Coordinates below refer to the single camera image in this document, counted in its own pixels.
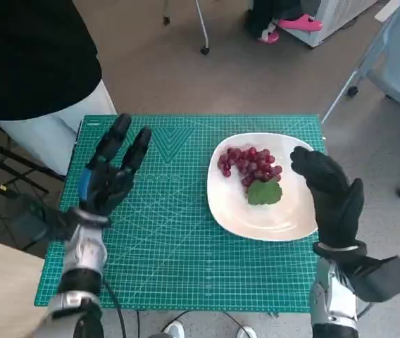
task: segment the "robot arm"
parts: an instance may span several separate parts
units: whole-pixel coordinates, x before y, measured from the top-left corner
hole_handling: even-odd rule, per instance
[[[400,258],[367,257],[366,244],[356,240],[363,210],[363,183],[349,184],[329,156],[297,147],[292,169],[306,178],[314,200],[319,242],[315,281],[310,292],[314,338],[358,337],[357,298],[376,303],[400,293]]]
[[[82,172],[79,184],[80,207],[56,214],[29,200],[27,217],[21,221],[41,221],[52,239],[65,242],[63,273],[57,294],[50,300],[45,319],[33,337],[102,338],[100,291],[107,258],[103,229],[111,226],[109,215],[128,195],[151,138],[143,128],[123,157],[120,168],[111,165],[131,123],[121,115],[101,138],[95,154]]]
[[[110,164],[122,145],[131,119],[120,116],[102,137],[82,173],[80,207],[61,214],[34,201],[25,201],[27,216],[19,223],[40,222],[50,238],[65,241],[63,274],[58,292],[32,337],[102,338],[99,300],[106,247],[102,231],[108,215],[127,196],[148,149],[150,130],[144,128],[127,150],[120,168]],[[386,301],[400,292],[400,258],[367,257],[366,245],[356,240],[363,208],[363,183],[349,186],[342,169],[317,151],[296,148],[292,168],[306,178],[315,204],[319,255],[311,287],[310,310],[314,338],[357,338],[357,297]]]

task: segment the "green leaf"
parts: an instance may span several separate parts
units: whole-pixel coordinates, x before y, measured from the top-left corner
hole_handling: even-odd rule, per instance
[[[282,188],[275,179],[271,179],[269,182],[256,180],[251,184],[247,198],[249,204],[255,206],[277,203],[282,198],[282,195]]]

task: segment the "green cutting mat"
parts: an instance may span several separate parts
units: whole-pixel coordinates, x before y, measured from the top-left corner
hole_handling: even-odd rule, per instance
[[[65,184],[61,209],[77,205],[77,181],[111,116],[87,116]],[[295,242],[234,236],[213,219],[206,198],[210,157],[224,138],[243,132],[287,134],[324,151],[315,116],[135,116],[127,136],[153,131],[135,188],[104,232],[105,277],[123,308],[308,312],[316,235]],[[118,158],[122,158],[124,148]],[[36,306],[55,294],[62,244],[52,244]],[[113,307],[103,291],[105,307]]]

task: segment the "pink slipper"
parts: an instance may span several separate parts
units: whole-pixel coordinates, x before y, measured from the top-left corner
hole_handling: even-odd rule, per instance
[[[277,28],[273,23],[270,23],[269,26],[261,33],[261,37],[258,38],[259,41],[264,44],[274,44],[278,41],[280,35],[275,31]]]
[[[303,14],[297,20],[279,20],[277,25],[288,30],[304,30],[306,32],[317,32],[322,29],[322,22],[311,19],[308,14]]]

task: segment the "white plate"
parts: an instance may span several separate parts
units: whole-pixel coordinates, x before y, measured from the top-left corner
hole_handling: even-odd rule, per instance
[[[226,178],[217,167],[219,156],[230,147],[258,151],[269,149],[276,164],[283,167],[282,198],[272,205],[251,206],[246,199],[241,177],[233,166]],[[239,236],[263,241],[293,241],[318,229],[313,197],[305,179],[291,169],[290,153],[296,146],[313,150],[307,143],[281,134],[265,132],[228,137],[215,149],[208,169],[209,208],[220,226]]]

